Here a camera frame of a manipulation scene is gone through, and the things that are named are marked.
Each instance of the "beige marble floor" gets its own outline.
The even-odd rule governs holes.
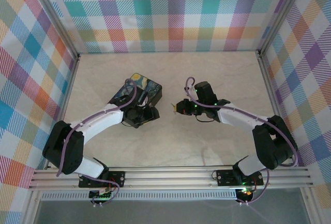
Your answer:
[[[219,99],[273,114],[254,52],[100,54],[81,57],[65,121],[103,108],[134,72],[163,86],[156,106],[161,118],[138,129],[115,125],[90,140],[84,154],[110,167],[229,165],[254,153],[250,133],[173,113],[188,76],[208,81]]]

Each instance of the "marble surface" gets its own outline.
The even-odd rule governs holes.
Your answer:
[[[254,52],[130,53],[82,55],[65,121],[102,109],[134,72],[163,86],[160,118],[138,129],[115,125],[91,139],[84,155],[110,167],[231,165],[254,153],[250,133],[173,113],[171,103],[186,97],[188,76],[208,81],[218,99],[273,115]]]

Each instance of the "aluminum rail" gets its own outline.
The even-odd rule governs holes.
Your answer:
[[[121,190],[182,190],[182,189],[240,189],[244,186],[218,187],[212,178],[215,170],[231,170],[231,166],[203,167],[129,167],[110,168],[110,171],[125,171],[125,183]],[[78,174],[60,175],[57,169],[36,170],[30,190],[86,190],[79,188]],[[266,172],[262,172],[266,181]],[[270,171],[268,188],[312,187],[313,183],[305,167],[281,168]]]

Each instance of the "vent grille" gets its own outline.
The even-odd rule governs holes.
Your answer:
[[[42,194],[42,201],[80,201],[89,200],[88,192],[46,191]],[[233,200],[236,199],[235,189],[212,190],[128,190],[120,191],[115,200]]]

